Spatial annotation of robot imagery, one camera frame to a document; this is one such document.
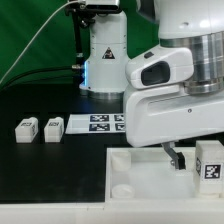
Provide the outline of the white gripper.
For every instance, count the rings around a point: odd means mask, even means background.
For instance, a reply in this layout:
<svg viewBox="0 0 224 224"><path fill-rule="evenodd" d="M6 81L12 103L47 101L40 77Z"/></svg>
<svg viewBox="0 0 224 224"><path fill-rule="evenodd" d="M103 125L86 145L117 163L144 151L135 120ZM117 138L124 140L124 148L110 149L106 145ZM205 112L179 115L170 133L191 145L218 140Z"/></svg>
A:
<svg viewBox="0 0 224 224"><path fill-rule="evenodd" d="M129 85L124 93L126 138L134 147L163 143L171 164L186 168L182 139L224 132L224 91L191 95L184 82L193 75L192 53L187 48L160 45L126 65Z"/></svg>

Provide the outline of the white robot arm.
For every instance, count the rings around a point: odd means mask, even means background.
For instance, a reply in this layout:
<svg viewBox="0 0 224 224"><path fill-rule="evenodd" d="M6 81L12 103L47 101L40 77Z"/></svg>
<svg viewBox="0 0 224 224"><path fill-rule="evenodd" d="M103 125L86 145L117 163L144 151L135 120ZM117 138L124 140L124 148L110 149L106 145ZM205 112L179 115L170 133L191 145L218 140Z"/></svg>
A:
<svg viewBox="0 0 224 224"><path fill-rule="evenodd" d="M136 0L158 25L159 43L126 55L125 15L117 0L86 0L91 53L81 84L100 98L120 98L127 142L163 146L185 166L175 141L224 131L224 0Z"/></svg>

